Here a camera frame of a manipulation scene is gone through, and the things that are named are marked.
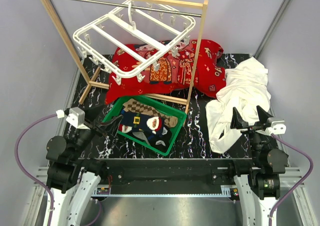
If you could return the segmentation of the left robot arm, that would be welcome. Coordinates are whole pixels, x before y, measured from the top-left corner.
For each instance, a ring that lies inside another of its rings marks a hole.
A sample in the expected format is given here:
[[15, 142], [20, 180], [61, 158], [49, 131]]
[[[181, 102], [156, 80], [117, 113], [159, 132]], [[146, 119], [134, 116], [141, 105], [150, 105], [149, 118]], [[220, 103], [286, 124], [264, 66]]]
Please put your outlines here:
[[105, 161], [80, 159], [95, 136], [116, 135], [122, 116], [95, 125], [85, 117], [69, 114], [66, 121], [75, 128], [73, 138], [54, 136], [47, 143], [47, 212], [48, 226], [78, 226], [98, 184], [111, 183]]

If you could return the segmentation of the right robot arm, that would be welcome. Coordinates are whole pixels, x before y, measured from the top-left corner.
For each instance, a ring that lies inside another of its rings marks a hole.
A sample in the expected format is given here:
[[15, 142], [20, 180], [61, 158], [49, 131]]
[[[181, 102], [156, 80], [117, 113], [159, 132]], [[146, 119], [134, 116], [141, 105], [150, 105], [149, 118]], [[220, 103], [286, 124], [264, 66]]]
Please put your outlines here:
[[227, 171], [228, 181], [236, 185], [244, 226], [267, 226], [273, 205], [280, 198], [280, 175], [286, 172], [288, 155], [268, 139], [286, 132], [285, 121], [256, 107], [258, 121], [250, 125], [237, 108], [232, 109], [231, 129], [248, 137], [252, 161], [233, 163]]

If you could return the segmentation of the white plastic clip hanger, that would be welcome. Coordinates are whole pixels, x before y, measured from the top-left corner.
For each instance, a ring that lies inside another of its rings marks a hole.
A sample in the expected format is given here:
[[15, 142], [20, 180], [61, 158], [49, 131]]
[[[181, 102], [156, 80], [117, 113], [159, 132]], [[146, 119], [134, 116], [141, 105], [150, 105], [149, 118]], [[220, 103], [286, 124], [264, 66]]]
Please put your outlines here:
[[[189, 41], [195, 26], [195, 15], [170, 5], [147, 2], [142, 6], [134, 0], [126, 0], [77, 29], [72, 38], [84, 58], [103, 65], [103, 71], [111, 74], [120, 85], [123, 79], [142, 82], [147, 69], [160, 72], [160, 58], [166, 53], [176, 55], [178, 44]], [[104, 49], [92, 42], [97, 38], [117, 46], [122, 53], [135, 59], [137, 65], [119, 66], [111, 62], [103, 55]]]

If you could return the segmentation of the navy santa christmas sock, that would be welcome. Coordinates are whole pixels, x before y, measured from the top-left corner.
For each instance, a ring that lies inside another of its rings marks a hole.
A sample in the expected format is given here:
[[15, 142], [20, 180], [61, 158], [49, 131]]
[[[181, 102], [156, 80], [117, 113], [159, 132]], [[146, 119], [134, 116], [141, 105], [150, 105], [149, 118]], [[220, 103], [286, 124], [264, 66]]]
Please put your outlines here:
[[164, 119], [159, 116], [151, 116], [143, 113], [122, 111], [123, 116], [118, 130], [122, 133], [147, 132], [154, 135], [161, 135], [164, 128]]

